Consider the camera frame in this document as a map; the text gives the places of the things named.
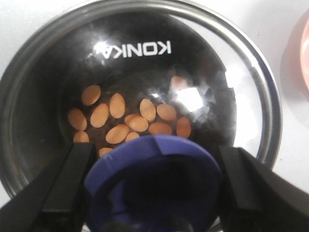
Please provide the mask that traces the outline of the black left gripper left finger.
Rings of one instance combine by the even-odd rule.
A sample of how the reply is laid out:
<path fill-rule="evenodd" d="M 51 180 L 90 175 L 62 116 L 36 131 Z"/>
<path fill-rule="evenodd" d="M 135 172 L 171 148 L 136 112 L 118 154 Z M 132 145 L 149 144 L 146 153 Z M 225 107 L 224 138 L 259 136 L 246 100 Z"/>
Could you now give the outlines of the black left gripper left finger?
<path fill-rule="evenodd" d="M 95 146 L 74 143 L 0 210 L 2 232 L 80 232 Z"/>

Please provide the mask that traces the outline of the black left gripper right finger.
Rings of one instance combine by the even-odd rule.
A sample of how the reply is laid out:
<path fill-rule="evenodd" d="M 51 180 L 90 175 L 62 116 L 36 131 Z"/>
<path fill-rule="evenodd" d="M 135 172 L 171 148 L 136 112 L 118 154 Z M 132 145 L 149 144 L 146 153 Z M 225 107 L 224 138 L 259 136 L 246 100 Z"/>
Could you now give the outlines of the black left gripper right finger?
<path fill-rule="evenodd" d="M 221 146 L 220 221 L 225 232 L 307 232 L 309 195 L 242 148 Z"/>

